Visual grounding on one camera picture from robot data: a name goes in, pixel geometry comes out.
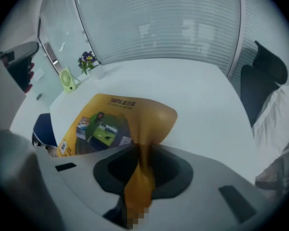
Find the potted plant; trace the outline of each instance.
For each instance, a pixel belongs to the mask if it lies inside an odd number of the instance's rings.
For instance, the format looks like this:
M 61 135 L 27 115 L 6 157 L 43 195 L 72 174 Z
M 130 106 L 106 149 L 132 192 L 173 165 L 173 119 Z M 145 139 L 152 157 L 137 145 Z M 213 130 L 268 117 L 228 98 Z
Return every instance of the potted plant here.
M 92 51 L 85 51 L 82 56 L 79 57 L 78 63 L 82 73 L 85 73 L 86 75 L 90 73 L 90 75 L 94 78 L 100 79 L 105 74 L 100 62 L 97 61 L 96 57 L 92 55 Z
M 81 57 L 78 59 L 79 67 L 81 68 L 81 72 L 88 74 L 87 71 L 94 69 L 93 62 L 96 61 L 96 57 L 92 55 L 91 52 L 84 52 Z

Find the chair backrest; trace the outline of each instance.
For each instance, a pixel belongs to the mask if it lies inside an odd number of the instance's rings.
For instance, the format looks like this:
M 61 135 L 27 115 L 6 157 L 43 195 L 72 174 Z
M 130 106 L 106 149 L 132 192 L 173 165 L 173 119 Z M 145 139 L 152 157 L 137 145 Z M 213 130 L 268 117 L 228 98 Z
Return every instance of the chair backrest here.
M 33 128 L 35 137 L 43 144 L 57 147 L 50 113 L 40 114 Z
M 258 46 L 258 52 L 252 65 L 270 76 L 278 84 L 285 84 L 288 79 L 288 72 L 284 62 L 263 47 L 258 41 L 255 41 L 255 43 Z
M 278 84 L 285 84 L 288 78 L 286 65 L 281 59 L 268 51 L 259 42 L 253 67 L 245 65 L 241 70 L 241 101 L 246 110 L 250 125 L 257 120 L 265 100 L 278 89 Z
M 253 126 L 267 97 L 278 85 L 257 68 L 244 65 L 241 70 L 241 101 Z

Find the door handle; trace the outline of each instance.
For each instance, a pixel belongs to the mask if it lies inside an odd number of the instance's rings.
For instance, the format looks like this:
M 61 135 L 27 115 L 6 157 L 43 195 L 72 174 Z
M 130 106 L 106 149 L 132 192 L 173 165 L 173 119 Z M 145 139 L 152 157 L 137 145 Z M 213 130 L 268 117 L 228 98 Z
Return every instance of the door handle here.
M 42 96 L 42 93 L 40 93 L 38 96 L 37 96 L 37 100 L 39 100 Z

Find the yellow flyer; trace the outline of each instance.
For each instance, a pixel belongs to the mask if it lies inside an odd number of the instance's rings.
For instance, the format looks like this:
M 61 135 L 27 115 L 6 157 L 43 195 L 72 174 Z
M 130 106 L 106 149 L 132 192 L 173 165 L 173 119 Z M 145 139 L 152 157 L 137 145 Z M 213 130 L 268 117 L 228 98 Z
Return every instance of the yellow flyer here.
M 170 132 L 174 109 L 143 98 L 96 94 L 76 117 L 57 156 L 93 153 L 124 144 L 159 144 Z

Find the black slot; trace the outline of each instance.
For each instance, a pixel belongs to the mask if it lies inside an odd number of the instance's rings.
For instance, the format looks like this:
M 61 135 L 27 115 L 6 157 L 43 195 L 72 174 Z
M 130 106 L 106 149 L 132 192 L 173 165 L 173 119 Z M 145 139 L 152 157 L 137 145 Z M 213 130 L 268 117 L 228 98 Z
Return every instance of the black slot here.
M 55 168 L 57 169 L 57 171 L 63 171 L 63 170 L 66 170 L 66 169 L 69 169 L 69 168 L 73 168 L 73 167 L 76 167 L 75 164 L 73 163 L 68 163 L 68 164 L 61 164 L 61 165 L 58 165 L 56 166 Z
M 227 202 L 239 223 L 243 223 L 256 214 L 255 209 L 239 193 L 234 186 L 224 186 L 218 189 Z
M 150 165 L 156 188 L 152 199 L 174 198 L 182 193 L 193 179 L 193 169 L 184 159 L 162 148 L 152 149 Z
M 138 163 L 138 147 L 134 144 L 99 161 L 93 175 L 104 191 L 122 195 Z

